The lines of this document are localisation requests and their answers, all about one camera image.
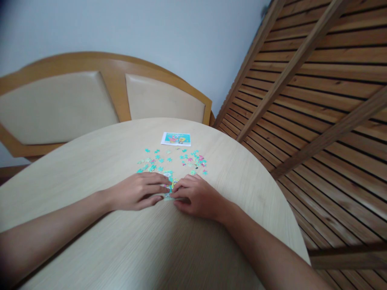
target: cartoon character image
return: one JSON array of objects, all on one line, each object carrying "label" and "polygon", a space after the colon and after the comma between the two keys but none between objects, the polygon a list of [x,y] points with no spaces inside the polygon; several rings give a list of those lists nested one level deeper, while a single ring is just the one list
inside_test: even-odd
[{"label": "cartoon character image", "polygon": [[171,185],[171,189],[173,189],[175,187],[175,184],[178,182],[179,180],[178,179],[173,179],[172,181],[172,185]]},{"label": "cartoon character image", "polygon": [[169,137],[169,142],[176,143],[177,138],[175,136]]}]

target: white wall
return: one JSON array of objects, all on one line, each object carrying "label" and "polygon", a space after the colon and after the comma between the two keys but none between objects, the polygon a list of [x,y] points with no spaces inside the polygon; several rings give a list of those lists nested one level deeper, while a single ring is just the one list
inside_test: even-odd
[{"label": "white wall", "polygon": [[65,52],[125,54],[179,75],[217,115],[269,2],[10,0],[0,15],[0,76]]}]

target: hand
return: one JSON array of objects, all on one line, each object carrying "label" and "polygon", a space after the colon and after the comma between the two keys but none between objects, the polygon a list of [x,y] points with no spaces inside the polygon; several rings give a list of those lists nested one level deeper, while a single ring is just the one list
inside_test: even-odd
[{"label": "hand", "polygon": [[163,199],[160,195],[151,195],[169,192],[168,188],[160,184],[171,185],[171,182],[159,173],[136,173],[101,193],[106,198],[110,211],[141,210]]},{"label": "hand", "polygon": [[174,186],[170,197],[189,199],[190,203],[173,202],[180,211],[216,221],[219,221],[231,203],[197,174],[186,175],[180,179]]}]

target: wrist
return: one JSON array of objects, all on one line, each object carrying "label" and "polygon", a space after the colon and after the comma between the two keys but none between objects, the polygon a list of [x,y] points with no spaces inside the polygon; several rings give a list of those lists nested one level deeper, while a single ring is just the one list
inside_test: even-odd
[{"label": "wrist", "polygon": [[103,214],[114,210],[112,199],[106,190],[97,191],[94,195],[98,199],[98,204],[101,207]]},{"label": "wrist", "polygon": [[223,197],[223,202],[219,207],[219,211],[215,216],[215,221],[226,226],[229,220],[232,220],[234,212],[237,210],[238,206]]}]

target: table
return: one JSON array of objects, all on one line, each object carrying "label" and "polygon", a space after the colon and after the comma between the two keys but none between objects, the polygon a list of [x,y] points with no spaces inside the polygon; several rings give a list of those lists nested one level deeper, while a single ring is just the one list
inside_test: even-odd
[{"label": "table", "polygon": [[[207,162],[205,179],[310,263],[293,213],[264,166],[242,145],[200,123],[151,118],[77,138],[39,159],[0,188],[0,231],[74,203],[136,173],[145,148],[167,150],[177,178],[181,150],[160,145],[163,132],[190,133]],[[23,285],[26,289],[253,289],[260,283],[216,222],[180,213],[170,201],[116,211],[78,237]]]}]

